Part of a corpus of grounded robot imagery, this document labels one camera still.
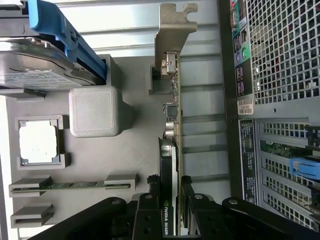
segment metal mesh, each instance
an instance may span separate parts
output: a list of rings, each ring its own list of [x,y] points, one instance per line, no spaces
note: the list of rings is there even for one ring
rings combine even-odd
[[[309,126],[309,124],[262,122],[260,124],[260,133],[307,139],[306,126]]]
[[[302,176],[296,176],[296,175],[292,175],[290,172],[289,172],[289,165],[286,165],[286,164],[282,164],[282,163],[278,163],[276,161],[273,161],[273,160],[270,160],[270,159],[267,159],[267,158],[264,158],[264,159],[261,159],[262,161],[264,161],[264,163],[262,162],[262,166],[275,173],[275,174],[278,174],[282,177],[285,177],[287,179],[290,179],[294,182],[297,182],[299,184],[302,184],[304,186],[309,186],[309,185],[313,185],[314,182],[313,181],[310,181],[309,179],[305,178],[305,177],[302,177]]]
[[[311,196],[305,195],[302,192],[292,188],[291,186],[281,183],[270,176],[265,178],[265,185],[284,196],[285,198],[293,201],[294,203],[300,205],[301,207],[310,210],[309,204],[312,204]]]
[[[310,229],[314,229],[313,226],[313,221],[308,218],[307,216],[299,213],[298,211],[296,211],[295,209],[293,209],[292,207],[286,205],[285,203],[281,202],[280,200],[278,200],[276,197],[270,195],[270,194],[266,194],[266,199],[264,199],[271,207],[273,207],[274,209],[276,209],[279,213],[283,214],[284,216],[286,216],[288,219],[302,225],[305,226],[307,228]]]
[[[319,96],[319,1],[247,2],[255,104]]]

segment barcode sticker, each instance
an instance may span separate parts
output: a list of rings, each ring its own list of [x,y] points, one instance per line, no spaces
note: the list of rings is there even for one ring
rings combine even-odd
[[[252,98],[241,99],[237,101],[238,115],[254,114],[254,101]]]

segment metal bracket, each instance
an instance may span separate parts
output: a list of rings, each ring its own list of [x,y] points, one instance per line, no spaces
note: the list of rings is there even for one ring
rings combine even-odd
[[[198,24],[188,21],[189,13],[196,13],[198,5],[187,3],[182,12],[177,12],[174,3],[160,5],[159,32],[155,35],[155,67],[160,70],[168,52],[180,53],[190,33],[197,31]]]

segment blue latch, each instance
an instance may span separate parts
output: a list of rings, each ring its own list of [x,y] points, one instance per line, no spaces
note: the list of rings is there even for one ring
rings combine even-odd
[[[289,168],[292,175],[299,175],[308,179],[320,180],[320,162],[298,157],[289,160]]]
[[[30,28],[39,34],[55,36],[64,44],[68,59],[81,60],[102,79],[107,78],[107,66],[71,25],[60,9],[53,3],[42,0],[28,0]]]

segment label sticker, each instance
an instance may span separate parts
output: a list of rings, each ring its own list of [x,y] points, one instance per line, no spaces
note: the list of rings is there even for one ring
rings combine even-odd
[[[52,71],[0,74],[0,85],[30,90],[67,90],[81,86]]]
[[[258,205],[254,121],[239,120],[243,199]]]
[[[252,98],[241,99],[237,101],[238,115],[254,114],[254,101]]]

